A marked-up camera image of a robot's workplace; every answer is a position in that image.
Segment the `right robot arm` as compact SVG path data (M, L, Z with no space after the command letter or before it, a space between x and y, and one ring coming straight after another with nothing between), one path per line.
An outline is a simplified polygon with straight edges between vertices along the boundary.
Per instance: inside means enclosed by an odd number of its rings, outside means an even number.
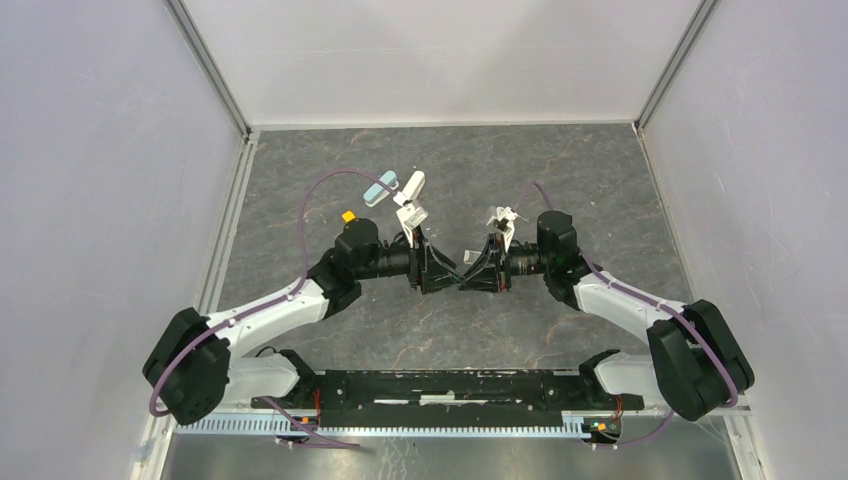
M495 208L484 247L464 253L461 289L506 292L514 278L539 275L556 301L612 323L649 349L646 355L609 350L584 362L577 392L585 405L602 408L617 395L639 396L696 421L736 406L754 384L753 369L715 304L664 299L615 278L579 247L573 220L562 211L540 214L529 243L515 240L516 217Z

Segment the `white stapler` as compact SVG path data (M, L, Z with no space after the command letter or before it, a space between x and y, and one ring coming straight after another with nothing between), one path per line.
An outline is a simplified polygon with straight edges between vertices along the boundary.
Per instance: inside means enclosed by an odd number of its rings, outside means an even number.
M414 171L403 188L396 194L395 202L399 206L405 206L407 203L416 200L425 182L425 173L420 170Z

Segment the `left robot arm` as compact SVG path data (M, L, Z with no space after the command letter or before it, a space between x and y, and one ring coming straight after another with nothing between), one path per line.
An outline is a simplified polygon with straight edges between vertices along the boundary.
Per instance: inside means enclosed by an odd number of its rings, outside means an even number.
M350 220L334 245L289 286L212 314L194 307L178 311L142 367L153 389L149 412L190 425L221 403L261 396L302 407L313 397L313 379L286 357L261 361L250 351L346 309L361 296L364 280L403 276L427 294L456 283L456 267L420 228L388 243L373 221Z

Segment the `white staple box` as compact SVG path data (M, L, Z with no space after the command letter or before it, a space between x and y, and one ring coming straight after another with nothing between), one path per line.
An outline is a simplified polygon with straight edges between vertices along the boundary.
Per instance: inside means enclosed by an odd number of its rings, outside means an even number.
M480 256L481 256L480 251L465 250L464 255L463 255L463 262L465 264L473 264L475 261L477 261L480 258Z

